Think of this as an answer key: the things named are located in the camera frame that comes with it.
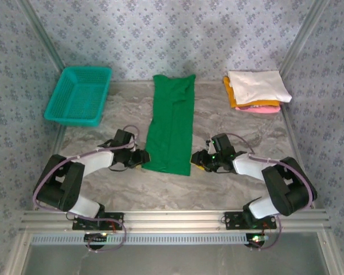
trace patterned wallpaper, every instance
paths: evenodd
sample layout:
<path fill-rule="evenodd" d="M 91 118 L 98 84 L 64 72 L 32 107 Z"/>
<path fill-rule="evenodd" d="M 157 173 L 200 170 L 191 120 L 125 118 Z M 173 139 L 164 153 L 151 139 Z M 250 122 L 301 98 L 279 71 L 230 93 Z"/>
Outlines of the patterned wallpaper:
<path fill-rule="evenodd" d="M 0 274 L 53 146 L 57 126 L 43 112 L 57 78 L 16 1 L 0 0 Z"/>
<path fill-rule="evenodd" d="M 284 83 L 306 171 L 344 259 L 344 0 L 331 1 Z"/>
<path fill-rule="evenodd" d="M 312 0 L 30 0 L 66 65 L 113 80 L 279 68 Z"/>

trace folded white cloth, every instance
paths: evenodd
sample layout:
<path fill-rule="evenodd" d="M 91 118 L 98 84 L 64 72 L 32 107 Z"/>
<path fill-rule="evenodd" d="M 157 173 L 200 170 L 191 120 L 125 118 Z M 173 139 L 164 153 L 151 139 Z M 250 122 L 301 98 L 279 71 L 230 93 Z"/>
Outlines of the folded white cloth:
<path fill-rule="evenodd" d="M 256 100 L 279 100 L 290 102 L 292 96 L 284 87 L 278 70 L 267 72 L 228 72 L 237 104 Z"/>

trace green towel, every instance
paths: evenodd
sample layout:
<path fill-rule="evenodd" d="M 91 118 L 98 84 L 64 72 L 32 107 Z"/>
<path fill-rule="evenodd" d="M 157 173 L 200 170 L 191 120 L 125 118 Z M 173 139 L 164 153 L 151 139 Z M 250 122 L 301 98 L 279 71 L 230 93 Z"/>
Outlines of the green towel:
<path fill-rule="evenodd" d="M 144 164 L 143 168 L 190 175 L 195 77 L 194 74 L 173 79 L 163 75 L 153 77 L 153 119 L 146 144 L 150 162 Z"/>

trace gray marble surface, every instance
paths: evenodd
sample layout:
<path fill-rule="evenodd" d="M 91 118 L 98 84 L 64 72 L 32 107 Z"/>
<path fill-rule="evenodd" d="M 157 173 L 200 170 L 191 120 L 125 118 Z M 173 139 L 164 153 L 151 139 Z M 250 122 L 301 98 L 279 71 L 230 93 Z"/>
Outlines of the gray marble surface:
<path fill-rule="evenodd" d="M 112 83 L 99 127 L 68 127 L 60 154 L 93 150 L 127 124 L 139 127 L 139 145 L 144 148 L 153 115 L 153 95 L 152 82 Z M 280 113 L 236 111 L 229 106 L 223 83 L 196 84 L 192 151 L 205 148 L 205 140 L 222 132 L 241 135 L 261 156 L 281 159 L 294 155 Z M 238 139 L 232 137 L 231 142 L 238 151 L 248 150 Z M 211 210 L 241 209 L 267 191 L 263 182 L 248 176 L 208 173 L 192 165 L 191 176 L 140 167 L 121 173 L 102 169 L 83 179 L 81 193 L 104 204 L 107 210 Z"/>

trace pink cloth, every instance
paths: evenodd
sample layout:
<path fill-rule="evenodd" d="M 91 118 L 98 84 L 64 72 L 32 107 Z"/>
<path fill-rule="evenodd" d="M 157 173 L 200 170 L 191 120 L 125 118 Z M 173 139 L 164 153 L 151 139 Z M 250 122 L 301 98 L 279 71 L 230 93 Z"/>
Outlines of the pink cloth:
<path fill-rule="evenodd" d="M 278 113 L 280 106 L 247 106 L 247 107 L 236 107 L 236 110 L 251 112 L 251 113 Z"/>

